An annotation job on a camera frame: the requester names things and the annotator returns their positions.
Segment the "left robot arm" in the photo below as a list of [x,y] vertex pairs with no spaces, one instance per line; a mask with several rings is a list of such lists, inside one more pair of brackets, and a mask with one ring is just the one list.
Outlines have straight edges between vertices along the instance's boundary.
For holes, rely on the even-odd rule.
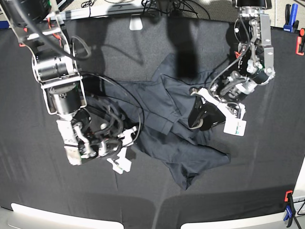
[[242,101],[257,86],[275,77],[274,48],[269,0],[234,0],[238,10],[234,35],[238,41],[236,59],[212,79],[208,87],[192,88],[195,102],[188,117],[190,129],[210,130],[223,124],[223,132],[243,136],[246,128]]

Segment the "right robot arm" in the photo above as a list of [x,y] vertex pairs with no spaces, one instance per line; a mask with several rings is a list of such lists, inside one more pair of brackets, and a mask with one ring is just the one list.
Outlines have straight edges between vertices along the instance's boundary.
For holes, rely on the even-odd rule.
[[1,11],[19,43],[31,54],[31,67],[40,84],[49,114],[57,115],[69,163],[79,166],[104,158],[122,174],[131,169],[127,148],[139,128],[124,127],[110,104],[87,103],[83,77],[77,63],[88,59],[91,50],[83,39],[69,36],[57,3],[53,0],[3,0]]

